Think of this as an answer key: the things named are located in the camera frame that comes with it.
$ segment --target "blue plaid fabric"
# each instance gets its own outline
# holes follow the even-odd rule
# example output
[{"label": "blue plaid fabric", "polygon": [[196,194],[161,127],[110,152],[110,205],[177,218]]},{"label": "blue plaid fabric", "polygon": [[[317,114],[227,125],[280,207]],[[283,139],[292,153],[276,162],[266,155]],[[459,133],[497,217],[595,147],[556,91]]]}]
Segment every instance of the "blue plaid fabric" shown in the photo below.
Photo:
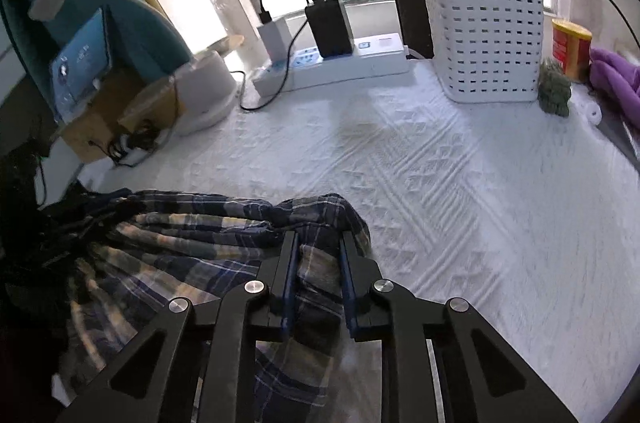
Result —
[{"label": "blue plaid fabric", "polygon": [[222,297],[257,275],[284,233],[300,241],[296,321],[286,343],[259,342],[255,420],[304,422],[324,405],[342,318],[338,249],[350,230],[369,251],[366,223],[337,194],[262,200],[141,191],[113,200],[144,205],[92,241],[68,281],[70,348],[61,376],[79,392],[174,297]]}]

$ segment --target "white charger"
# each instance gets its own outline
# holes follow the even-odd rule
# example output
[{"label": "white charger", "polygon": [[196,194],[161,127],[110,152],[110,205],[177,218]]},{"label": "white charger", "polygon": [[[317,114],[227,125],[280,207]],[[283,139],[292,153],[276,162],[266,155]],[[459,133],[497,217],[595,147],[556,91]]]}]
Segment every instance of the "white charger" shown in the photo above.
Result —
[{"label": "white charger", "polygon": [[258,34],[272,63],[281,62],[288,58],[292,37],[284,17],[261,24],[258,26]]}]

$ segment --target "teal chair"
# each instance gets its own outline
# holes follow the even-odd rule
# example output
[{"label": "teal chair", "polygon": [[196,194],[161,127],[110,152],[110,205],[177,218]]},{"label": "teal chair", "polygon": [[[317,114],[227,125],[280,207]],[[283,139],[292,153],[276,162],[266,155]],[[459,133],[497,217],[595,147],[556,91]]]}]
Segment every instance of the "teal chair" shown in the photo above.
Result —
[{"label": "teal chair", "polygon": [[49,63],[100,7],[110,10],[119,33],[118,55],[153,82],[172,74],[191,59],[184,40],[159,14],[135,0],[65,0],[54,19],[28,16],[33,0],[1,0],[3,19],[27,73],[52,106]]}]

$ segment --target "cardboard box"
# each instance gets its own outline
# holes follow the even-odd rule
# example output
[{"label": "cardboard box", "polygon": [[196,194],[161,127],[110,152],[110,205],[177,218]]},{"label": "cardboard box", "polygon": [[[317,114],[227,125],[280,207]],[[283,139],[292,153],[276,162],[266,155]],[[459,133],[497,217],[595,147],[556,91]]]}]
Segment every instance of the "cardboard box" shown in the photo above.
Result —
[{"label": "cardboard box", "polygon": [[125,132],[118,123],[119,116],[144,87],[145,83],[134,70],[111,70],[84,112],[62,127],[59,135],[83,163],[104,158],[104,152],[89,145],[89,141],[106,151],[109,142]]},{"label": "cardboard box", "polygon": [[158,129],[170,129],[183,112],[184,106],[177,99],[173,80],[165,77],[140,91],[118,123],[129,132],[134,132],[145,120]]}]

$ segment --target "white textured bedsheet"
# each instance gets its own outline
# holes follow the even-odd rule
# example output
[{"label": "white textured bedsheet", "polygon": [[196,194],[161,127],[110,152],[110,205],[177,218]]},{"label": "white textured bedsheet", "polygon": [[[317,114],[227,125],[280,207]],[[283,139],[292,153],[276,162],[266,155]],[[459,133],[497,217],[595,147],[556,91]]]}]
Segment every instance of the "white textured bedsheet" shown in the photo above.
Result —
[{"label": "white textured bedsheet", "polygon": [[[413,64],[235,110],[102,190],[341,194],[384,276],[467,298],[579,421],[599,422],[640,363],[638,174],[575,108],[456,104],[430,62]],[[341,345],[318,421],[379,421],[380,346]]]}]

